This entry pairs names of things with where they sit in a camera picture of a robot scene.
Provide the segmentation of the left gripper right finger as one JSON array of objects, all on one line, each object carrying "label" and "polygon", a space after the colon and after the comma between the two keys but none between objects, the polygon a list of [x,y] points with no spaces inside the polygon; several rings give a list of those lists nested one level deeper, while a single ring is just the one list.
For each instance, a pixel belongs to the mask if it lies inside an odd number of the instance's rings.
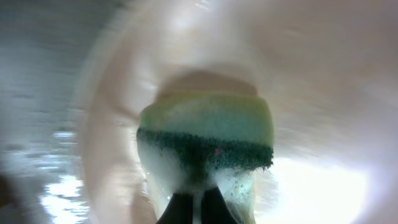
[{"label": "left gripper right finger", "polygon": [[201,200],[202,224],[238,224],[218,187],[205,191]]}]

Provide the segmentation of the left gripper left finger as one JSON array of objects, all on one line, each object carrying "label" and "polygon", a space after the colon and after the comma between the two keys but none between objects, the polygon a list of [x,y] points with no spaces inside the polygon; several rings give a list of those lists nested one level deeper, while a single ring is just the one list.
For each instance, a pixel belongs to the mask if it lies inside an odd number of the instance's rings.
[{"label": "left gripper left finger", "polygon": [[193,196],[173,194],[167,208],[156,224],[192,224]]}]

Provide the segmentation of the green yellow sponge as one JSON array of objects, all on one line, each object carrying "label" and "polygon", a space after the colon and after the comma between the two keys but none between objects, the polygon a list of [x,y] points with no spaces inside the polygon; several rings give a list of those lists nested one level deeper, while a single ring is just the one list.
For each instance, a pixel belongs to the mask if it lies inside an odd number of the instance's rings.
[{"label": "green yellow sponge", "polygon": [[256,96],[189,91],[146,107],[136,141],[156,219],[173,194],[190,194],[201,223],[203,195],[218,187],[237,223],[254,223],[254,173],[273,164],[273,130]]}]

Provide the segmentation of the white plate with red stain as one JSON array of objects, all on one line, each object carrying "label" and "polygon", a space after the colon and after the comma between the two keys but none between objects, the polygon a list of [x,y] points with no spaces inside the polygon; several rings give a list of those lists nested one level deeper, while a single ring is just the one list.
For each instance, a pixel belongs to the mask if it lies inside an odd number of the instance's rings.
[{"label": "white plate with red stain", "polygon": [[241,223],[397,222],[396,1],[132,1],[90,57],[79,132],[90,223],[155,223],[182,170],[139,113],[189,91],[267,101],[268,169],[216,176]]}]

